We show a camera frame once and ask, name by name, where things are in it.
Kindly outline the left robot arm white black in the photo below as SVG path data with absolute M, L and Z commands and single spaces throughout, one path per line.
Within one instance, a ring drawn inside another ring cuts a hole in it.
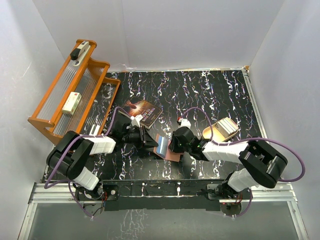
M 68 131 L 50 152 L 46 164 L 72 181 L 79 192 L 98 200 L 103 196 L 103 182 L 88 170 L 86 163 L 92 155 L 111 154 L 125 144 L 132 144 L 137 149 L 159 146 L 138 118 L 131 117 L 130 122 L 113 123 L 107 135 L 88 136 Z

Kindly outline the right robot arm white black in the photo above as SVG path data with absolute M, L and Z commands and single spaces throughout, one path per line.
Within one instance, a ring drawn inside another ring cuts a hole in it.
M 197 138 L 186 126 L 173 132 L 168 148 L 174 153 L 187 152 L 196 160 L 241 163 L 243 169 L 231 172 L 221 184 L 207 191 L 230 199 L 252 186 L 273 189 L 288 164 L 286 157 L 264 140 L 215 144 L 209 139 Z

